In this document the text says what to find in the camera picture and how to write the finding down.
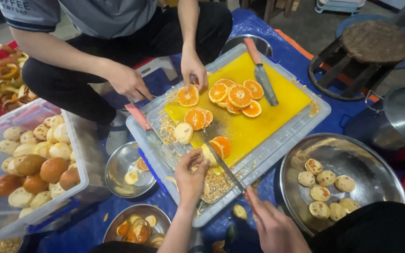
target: sleeve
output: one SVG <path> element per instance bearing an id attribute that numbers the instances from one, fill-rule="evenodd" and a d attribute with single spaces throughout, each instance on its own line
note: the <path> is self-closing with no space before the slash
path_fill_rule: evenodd
<path id="1" fill-rule="evenodd" d="M 9 26 L 30 32 L 54 32 L 60 22 L 58 0 L 0 0 Z"/>

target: gray t-shirt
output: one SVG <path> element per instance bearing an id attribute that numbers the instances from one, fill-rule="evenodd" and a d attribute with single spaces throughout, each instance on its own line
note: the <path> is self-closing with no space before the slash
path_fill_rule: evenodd
<path id="1" fill-rule="evenodd" d="M 60 8 L 76 28 L 98 38 L 127 36 L 151 20 L 157 0 L 0 0 L 9 24 L 31 32 L 53 32 Z"/>

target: blue tarp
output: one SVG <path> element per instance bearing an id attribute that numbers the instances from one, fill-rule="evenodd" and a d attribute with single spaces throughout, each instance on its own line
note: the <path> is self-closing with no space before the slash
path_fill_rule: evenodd
<path id="1" fill-rule="evenodd" d="M 290 45 L 290 43 L 286 42 L 283 37 L 263 22 L 263 20 L 258 18 L 252 11 L 236 9 L 232 12 L 232 15 L 233 30 L 231 37 L 241 34 L 253 34 L 266 39 L 273 47 L 273 58 L 300 79 L 302 83 L 306 84 L 309 89 L 316 94 L 321 94 L 309 80 L 307 75 L 309 60 L 304 55 Z M 175 55 L 171 58 L 178 74 L 180 74 L 180 55 Z M 162 95 L 172 84 L 179 82 L 179 80 L 169 82 L 165 73 L 161 70 L 148 75 L 144 80 L 153 95 Z M 331 99 L 325 95 L 321 95 L 321 97 L 330 104 L 332 112 L 312 133 L 331 132 L 342 134 L 343 130 L 341 124 L 349 117 L 356 115 L 365 108 L 363 101 L 343 102 Z M 122 108 L 123 105 L 127 103 L 123 96 L 116 93 L 109 94 L 106 99 L 117 108 Z M 279 170 L 280 161 L 262 176 L 262 181 L 258 187 L 259 197 L 262 200 L 269 200 L 274 205 L 276 204 L 276 200 L 273 194 L 273 178 L 275 173 L 279 173 Z M 277 192 L 279 195 L 276 198 L 279 202 L 283 202 L 280 190 Z M 171 219 L 176 213 L 176 204 L 171 197 L 166 196 L 161 189 L 158 189 L 148 198 L 138 202 L 128 201 L 112 195 L 103 203 L 94 205 L 88 210 L 75 215 L 70 223 L 60 228 L 58 231 L 33 236 L 31 241 L 35 241 L 35 244 L 38 244 L 37 252 L 41 253 L 87 252 L 92 247 L 102 242 L 106 229 L 116 215 L 127 207 L 140 203 L 158 205 Z M 232 215 L 232 207 L 235 204 L 240 204 L 245 207 L 248 211 L 248 221 L 239 221 L 234 218 Z M 107 221 L 104 222 L 106 213 L 109 214 L 109 217 Z M 254 221 L 251 219 L 251 210 L 241 196 L 236 198 L 227 208 L 209 221 L 206 226 L 202 227 L 203 239 L 208 251 L 211 252 L 211 244 L 213 242 L 224 239 L 227 227 L 233 222 L 236 223 L 239 239 L 234 245 L 229 247 L 230 251 L 259 251 L 259 239 Z"/>

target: yellow cutting board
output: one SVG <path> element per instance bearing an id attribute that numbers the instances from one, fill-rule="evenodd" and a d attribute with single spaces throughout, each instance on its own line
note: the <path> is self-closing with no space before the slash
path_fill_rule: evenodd
<path id="1" fill-rule="evenodd" d="M 262 107 L 262 113 L 256 118 L 250 118 L 243 114 L 232 114 L 226 108 L 222 108 L 209 100 L 208 90 L 220 79 L 231 79 L 235 83 L 242 84 L 245 80 L 256 80 L 254 75 L 255 64 L 248 52 L 240 55 L 228 65 L 208 76 L 209 88 L 199 95 L 199 102 L 193 107 L 183 107 L 177 100 L 165 106 L 165 111 L 176 123 L 183 122 L 184 115 L 192 108 L 203 108 L 213 113 L 213 122 L 203 130 L 194 131 L 194 137 L 190 144 L 199 148 L 203 144 L 202 135 L 207 140 L 217 136 L 225 136 L 231 143 L 231 154 L 224 159 L 228 167 L 233 167 L 271 134 L 276 132 L 283 124 L 306 107 L 311 98 L 298 89 L 294 84 L 285 79 L 273 68 L 264 64 L 270 82 L 273 86 L 278 106 L 270 106 L 262 97 L 258 102 Z"/>

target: hand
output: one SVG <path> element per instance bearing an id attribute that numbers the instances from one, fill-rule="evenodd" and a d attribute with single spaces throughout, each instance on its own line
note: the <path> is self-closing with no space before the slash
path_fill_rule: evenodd
<path id="1" fill-rule="evenodd" d="M 310 253 L 304 237 L 293 220 L 279 212 L 269 201 L 261 201 L 251 186 L 248 196 L 256 211 L 252 218 L 256 222 L 260 246 L 265 253 Z"/>
<path id="2" fill-rule="evenodd" d="M 199 164 L 193 172 L 191 168 Z M 179 189 L 179 205 L 189 205 L 192 208 L 200 199 L 204 191 L 204 177 L 209 168 L 209 160 L 201 157 L 201 149 L 192 150 L 184 155 L 176 167 L 176 182 Z"/>
<path id="3" fill-rule="evenodd" d="M 202 90 L 204 87 L 208 86 L 206 67 L 200 61 L 196 51 L 187 45 L 182 47 L 180 68 L 184 78 L 185 87 L 190 85 L 190 74 L 194 74 L 198 78 L 198 82 L 195 82 L 194 84 L 198 90 Z"/>
<path id="4" fill-rule="evenodd" d="M 119 94 L 127 98 L 143 100 L 146 96 L 149 100 L 153 100 L 140 73 L 128 66 L 109 61 L 101 77 L 107 79 Z"/>

